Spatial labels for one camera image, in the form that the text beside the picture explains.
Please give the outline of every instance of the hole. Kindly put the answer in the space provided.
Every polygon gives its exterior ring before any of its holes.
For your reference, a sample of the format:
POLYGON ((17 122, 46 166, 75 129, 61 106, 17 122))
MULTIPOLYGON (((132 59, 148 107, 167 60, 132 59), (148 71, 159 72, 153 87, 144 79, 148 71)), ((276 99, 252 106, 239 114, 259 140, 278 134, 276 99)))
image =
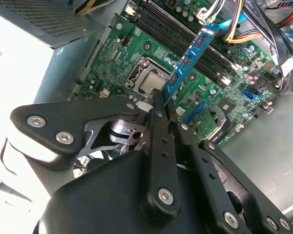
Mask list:
POLYGON ((133 135, 132 135, 132 138, 134 139, 134 140, 137 140, 137 139, 139 139, 139 138, 141 138, 142 137, 142 133, 140 133, 140 132, 136 132, 136 133, 134 133, 133 135))
POLYGON ((231 203, 233 204, 233 207, 236 211, 236 213, 239 215, 242 213, 243 211, 243 205, 242 205, 242 202, 241 200, 238 198, 238 196, 232 192, 232 191, 228 191, 227 192, 229 198, 230 198, 230 201, 231 203))
POLYGON ((126 106, 131 110, 135 109, 135 107, 131 103, 127 103, 126 106))
POLYGON ((161 112, 159 112, 159 111, 156 111, 155 114, 156 114, 158 117, 161 117, 161 118, 163 117, 163 114, 162 114, 161 112))
POLYGON ((210 177, 211 179, 216 179, 215 176, 213 176, 212 173, 209 173, 209 177, 210 177))
POLYGON ((168 158, 168 154, 166 154, 165 152, 162 152, 162 156, 163 156, 164 158, 168 158))

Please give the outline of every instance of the chip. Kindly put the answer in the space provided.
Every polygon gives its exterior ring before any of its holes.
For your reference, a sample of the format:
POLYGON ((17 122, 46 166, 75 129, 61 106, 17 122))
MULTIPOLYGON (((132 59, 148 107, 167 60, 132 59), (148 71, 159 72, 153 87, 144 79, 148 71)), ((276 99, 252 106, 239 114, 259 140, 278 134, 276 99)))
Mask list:
POLYGON ((182 64, 182 66, 183 66, 184 68, 186 68, 186 67, 189 65, 190 62, 191 62, 191 56, 190 56, 190 55, 187 55, 187 56, 182 60, 181 64, 182 64))
POLYGON ((178 80, 178 74, 175 73, 174 75, 172 75, 171 79, 170 79, 170 83, 172 86, 174 86, 174 84, 177 82, 178 80))
POLYGON ((201 45, 205 42, 205 40, 206 40, 205 35, 200 36, 198 40, 194 43, 195 47, 199 49, 201 45))
POLYGON ((225 99, 219 104, 219 106, 225 114, 228 114, 236 105, 230 99, 225 99))

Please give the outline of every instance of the silver screw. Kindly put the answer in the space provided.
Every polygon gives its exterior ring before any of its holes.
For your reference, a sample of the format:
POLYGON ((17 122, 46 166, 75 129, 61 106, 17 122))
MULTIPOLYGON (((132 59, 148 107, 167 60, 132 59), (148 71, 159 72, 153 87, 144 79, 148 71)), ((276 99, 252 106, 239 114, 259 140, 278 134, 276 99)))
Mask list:
POLYGON ((188 130, 188 126, 185 125, 184 123, 181 124, 181 127, 182 127, 183 129, 185 129, 185 130, 188 130))
POLYGON ((55 136, 56 140, 64 145, 70 145, 74 142, 74 137, 68 132, 59 132, 55 136))
POLYGON ((30 116, 27 119, 27 123, 35 128, 41 128, 43 126, 45 126, 46 122, 45 119, 42 118, 41 116, 30 116))
POLYGON ((123 25, 121 23, 116 24, 116 29, 121 30, 123 28, 123 25))
POLYGON ((130 104, 130 103, 127 103, 126 106, 127 106, 128 108, 130 108, 131 110, 135 109, 135 107, 134 107, 132 104, 130 104))
POLYGON ((174 197, 171 192, 166 188, 161 188, 158 191, 159 199, 164 202, 166 205, 171 205, 174 202, 174 197))
POLYGON ((161 117, 161 118, 163 117, 162 113, 159 112, 159 111, 156 111, 155 114, 156 114, 158 117, 161 117))
POLYGON ((283 227, 285 227, 286 230, 291 231, 291 227, 289 226, 289 224, 284 220, 284 219, 280 219, 280 223, 283 227))
POLYGON ((217 93, 217 91, 216 91, 215 89, 211 89, 211 90, 209 91, 209 93, 212 94, 212 95, 214 95, 214 94, 217 93))
POLYGON ((233 229, 238 229, 239 223, 238 220, 236 220, 236 218, 233 216, 233 214, 225 212, 224 218, 230 227, 232 227, 233 229))
POLYGON ((210 147, 211 149, 213 149, 213 150, 215 149, 215 146, 214 146, 212 143, 210 143, 210 142, 209 142, 209 147, 210 147))
POLYGON ((267 221, 273 229, 278 230, 278 226, 271 218, 267 217, 267 221))
POLYGON ((63 53, 63 48, 57 53, 57 56, 59 57, 63 53))

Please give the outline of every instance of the capacitor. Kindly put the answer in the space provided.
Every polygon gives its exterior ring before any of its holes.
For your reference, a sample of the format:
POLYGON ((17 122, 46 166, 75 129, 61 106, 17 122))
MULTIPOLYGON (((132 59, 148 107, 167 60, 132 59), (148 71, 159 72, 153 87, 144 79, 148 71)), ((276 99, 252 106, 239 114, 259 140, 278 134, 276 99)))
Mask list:
POLYGON ((165 58, 165 61, 168 62, 169 64, 171 64, 171 62, 170 62, 170 58, 166 57, 166 58, 165 58))
POLYGON ((182 13, 182 16, 183 16, 183 17, 187 17, 187 16, 188 16, 188 12, 187 12, 187 11, 184 11, 184 12, 182 13))
POLYGON ((177 6, 177 7, 176 7, 176 12, 180 13, 181 11, 182 11, 181 6, 177 6))
POLYGON ((272 73, 278 75, 280 73, 280 70, 278 68, 273 68, 272 73))
POLYGON ((176 61, 171 61, 171 64, 173 67, 176 67, 177 66, 177 62, 176 61))
POLYGON ((269 105, 265 102, 262 103, 262 107, 267 110, 269 108, 269 105))
POLYGON ((193 16, 189 16, 189 17, 188 17, 188 21, 189 21, 189 22, 192 22, 193 20, 194 20, 194 17, 193 17, 193 16))
POLYGON ((247 66, 242 67, 242 71, 247 72, 248 70, 249 70, 249 68, 247 66))
POLYGON ((217 93, 217 91, 216 91, 214 88, 212 88, 212 89, 209 91, 209 93, 212 94, 212 95, 214 95, 214 94, 217 93))
POLYGON ((249 49, 248 48, 243 48, 242 49, 242 54, 248 55, 249 54, 249 49))
POLYGON ((251 74, 246 74, 245 77, 248 81, 254 80, 254 77, 251 74))
POLYGON ((269 98, 265 99, 264 101, 267 105, 271 106, 272 105, 272 100, 270 100, 269 98))
POLYGON ((199 103, 199 99, 197 99, 196 97, 193 99, 193 102, 194 102, 195 105, 200 104, 200 103, 199 103))
POLYGON ((255 47, 254 47, 253 45, 251 45, 251 46, 248 48, 248 51, 249 51, 250 53, 254 52, 254 50, 255 50, 255 47))

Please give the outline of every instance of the screw hole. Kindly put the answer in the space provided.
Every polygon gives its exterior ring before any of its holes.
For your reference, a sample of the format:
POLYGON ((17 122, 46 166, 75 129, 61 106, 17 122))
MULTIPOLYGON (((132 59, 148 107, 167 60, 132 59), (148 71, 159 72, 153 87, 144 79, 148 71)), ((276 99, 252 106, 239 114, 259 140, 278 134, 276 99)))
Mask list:
POLYGON ((162 114, 161 112, 159 112, 159 111, 156 111, 155 114, 156 114, 158 117, 161 117, 161 118, 163 117, 163 114, 162 114))
POLYGON ((210 177, 211 179, 216 179, 215 176, 213 176, 213 174, 211 174, 211 173, 209 173, 209 177, 210 177))
POLYGON ((165 153, 165 152, 162 152, 162 156, 163 156, 164 158, 168 158, 168 154, 165 153))
POLYGON ((132 138, 134 139, 134 140, 137 140, 137 139, 140 139, 141 137, 142 137, 142 133, 140 133, 140 132, 136 132, 136 133, 134 133, 133 135, 132 135, 132 138))

